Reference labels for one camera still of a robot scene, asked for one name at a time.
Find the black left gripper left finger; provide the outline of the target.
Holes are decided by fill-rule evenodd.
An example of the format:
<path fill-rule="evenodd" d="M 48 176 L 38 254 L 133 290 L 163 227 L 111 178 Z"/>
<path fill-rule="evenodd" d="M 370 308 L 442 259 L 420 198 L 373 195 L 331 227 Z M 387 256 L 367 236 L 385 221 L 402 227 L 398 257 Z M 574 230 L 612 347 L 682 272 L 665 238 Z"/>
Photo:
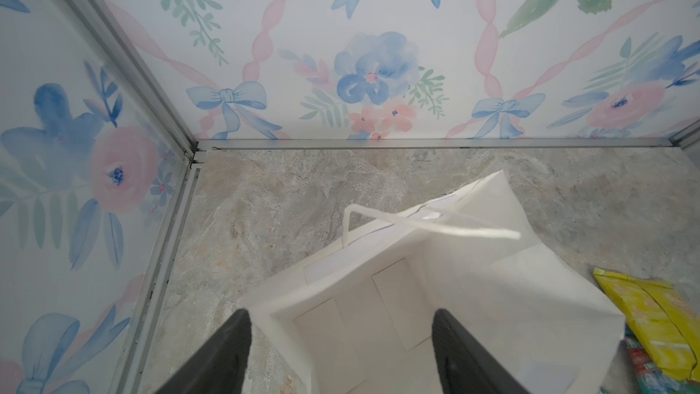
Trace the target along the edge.
<path fill-rule="evenodd" d="M 242 393 L 252 341 L 249 312 L 237 309 L 156 393 Z"/>

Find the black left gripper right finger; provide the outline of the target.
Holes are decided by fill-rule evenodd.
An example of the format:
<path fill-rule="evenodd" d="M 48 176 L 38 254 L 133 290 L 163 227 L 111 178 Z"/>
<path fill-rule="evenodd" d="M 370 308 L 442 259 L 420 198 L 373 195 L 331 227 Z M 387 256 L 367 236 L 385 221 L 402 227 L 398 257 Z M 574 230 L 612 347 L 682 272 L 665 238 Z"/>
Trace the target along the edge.
<path fill-rule="evenodd" d="M 527 390 L 445 308 L 433 317 L 431 338 L 445 394 L 526 394 Z"/>

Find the floral paper gift bag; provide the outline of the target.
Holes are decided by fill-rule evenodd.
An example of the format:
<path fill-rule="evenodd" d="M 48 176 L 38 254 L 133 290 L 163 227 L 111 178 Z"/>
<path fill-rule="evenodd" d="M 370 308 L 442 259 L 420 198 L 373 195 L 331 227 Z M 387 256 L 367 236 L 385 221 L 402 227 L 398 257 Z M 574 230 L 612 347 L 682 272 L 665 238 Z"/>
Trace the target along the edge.
<path fill-rule="evenodd" d="M 401 213 L 360 205 L 239 302 L 311 393 L 437 393 L 445 309 L 531 393 L 594 393 L 622 312 L 534 233 L 498 171 Z"/>

